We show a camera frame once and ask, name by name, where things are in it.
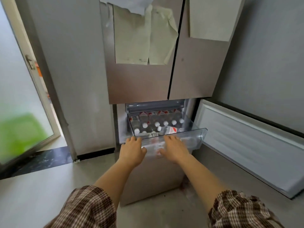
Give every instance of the door hinge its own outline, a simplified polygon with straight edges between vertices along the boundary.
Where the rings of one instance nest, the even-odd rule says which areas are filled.
[[[34,70],[35,69],[35,63],[33,62],[32,59],[30,59],[30,56],[29,55],[25,55],[25,59],[29,65],[29,67],[31,68],[31,70]]]

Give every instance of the paper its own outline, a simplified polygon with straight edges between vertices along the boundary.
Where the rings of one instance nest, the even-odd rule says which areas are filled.
[[[121,8],[128,9],[131,13],[145,15],[146,8],[153,0],[99,0],[103,3],[111,3]]]
[[[171,9],[153,6],[151,14],[150,65],[167,65],[178,30]]]
[[[150,5],[145,16],[113,6],[116,63],[147,65],[151,34]]]
[[[190,37],[230,41],[242,0],[190,0]]]

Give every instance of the sleeve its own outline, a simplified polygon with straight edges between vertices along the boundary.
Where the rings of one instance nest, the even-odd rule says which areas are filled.
[[[208,217],[209,227],[283,227],[258,197],[246,197],[235,190],[220,193]]]
[[[84,186],[75,189],[59,215],[45,228],[116,227],[116,210],[112,199],[101,188]]]

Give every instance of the left hand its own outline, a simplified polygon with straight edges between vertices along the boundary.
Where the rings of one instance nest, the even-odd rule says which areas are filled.
[[[131,168],[135,168],[143,161],[147,153],[145,147],[141,148],[141,138],[127,138],[126,143],[121,145],[119,160],[126,163]]]

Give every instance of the hand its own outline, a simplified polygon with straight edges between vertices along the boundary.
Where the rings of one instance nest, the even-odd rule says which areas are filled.
[[[118,161],[124,162],[131,168],[135,168],[143,161],[147,149],[141,149],[141,138],[127,138],[126,143],[121,145]]]
[[[166,149],[159,149],[158,152],[166,157],[169,161],[180,164],[189,155],[185,144],[175,136],[164,136]]]

